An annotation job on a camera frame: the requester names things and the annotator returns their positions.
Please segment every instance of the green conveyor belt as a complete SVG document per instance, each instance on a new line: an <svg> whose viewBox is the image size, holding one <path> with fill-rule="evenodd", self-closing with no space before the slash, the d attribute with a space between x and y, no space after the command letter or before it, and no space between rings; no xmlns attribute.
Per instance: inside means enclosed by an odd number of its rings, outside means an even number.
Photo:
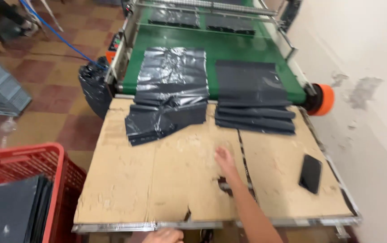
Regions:
<svg viewBox="0 0 387 243"><path fill-rule="evenodd" d="M279 49L261 22L253 22L255 36L205 30L204 15L200 15L200 30L161 25L148 25L150 9L144 9L137 40L123 79L123 93L134 95L137 77L148 47L203 47L207 55L207 80L211 99L218 98L215 62L218 59L274 62L277 73L288 92L288 100L304 102L306 94L289 69Z"/></svg>

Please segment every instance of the orange roller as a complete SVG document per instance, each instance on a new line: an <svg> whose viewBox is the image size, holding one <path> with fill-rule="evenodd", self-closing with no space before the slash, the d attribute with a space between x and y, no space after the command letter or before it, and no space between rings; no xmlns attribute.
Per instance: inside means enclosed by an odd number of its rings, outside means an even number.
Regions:
<svg viewBox="0 0 387 243"><path fill-rule="evenodd" d="M321 88L322 93L322 103L320 108L314 112L312 115L325 115L327 114L334 105L334 91L330 85L318 84Z"/></svg>

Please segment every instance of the stack of black plastic bags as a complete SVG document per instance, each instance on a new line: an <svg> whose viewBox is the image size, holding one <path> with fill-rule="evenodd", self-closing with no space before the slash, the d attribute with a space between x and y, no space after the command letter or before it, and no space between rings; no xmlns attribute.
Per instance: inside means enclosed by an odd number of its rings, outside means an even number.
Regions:
<svg viewBox="0 0 387 243"><path fill-rule="evenodd" d="M144 52L134 105L125 118L132 146L206 120L209 96L201 48L150 47Z"/></svg>
<svg viewBox="0 0 387 243"><path fill-rule="evenodd" d="M274 63L217 60L219 100L216 125L225 128L293 135L291 102Z"/></svg>
<svg viewBox="0 0 387 243"><path fill-rule="evenodd" d="M52 187L41 175L0 184L0 243L42 242Z"/></svg>

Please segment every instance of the black garbage bag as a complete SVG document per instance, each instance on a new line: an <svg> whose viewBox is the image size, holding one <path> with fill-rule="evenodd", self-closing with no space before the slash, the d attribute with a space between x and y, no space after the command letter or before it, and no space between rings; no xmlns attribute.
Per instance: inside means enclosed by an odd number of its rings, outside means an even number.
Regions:
<svg viewBox="0 0 387 243"><path fill-rule="evenodd" d="M95 63L89 62L86 66L80 67L78 79L90 108L101 119L105 119L112 100L112 96L105 83L105 75L107 74L109 64L106 57L98 58L97 63L106 69L104 70Z"/></svg>

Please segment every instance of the human hand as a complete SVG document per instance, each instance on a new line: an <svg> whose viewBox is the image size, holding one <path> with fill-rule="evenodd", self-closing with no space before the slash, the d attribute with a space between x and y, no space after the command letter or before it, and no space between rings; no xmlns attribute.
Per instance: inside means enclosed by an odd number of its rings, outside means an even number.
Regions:
<svg viewBox="0 0 387 243"><path fill-rule="evenodd" d="M219 146L215 151L215 160L222 170L223 175L229 185L234 182L241 181L237 168L235 167L234 158L231 156L229 150L224 146Z"/></svg>
<svg viewBox="0 0 387 243"><path fill-rule="evenodd" d="M172 228L159 229L149 233L142 243L183 243L183 232Z"/></svg>

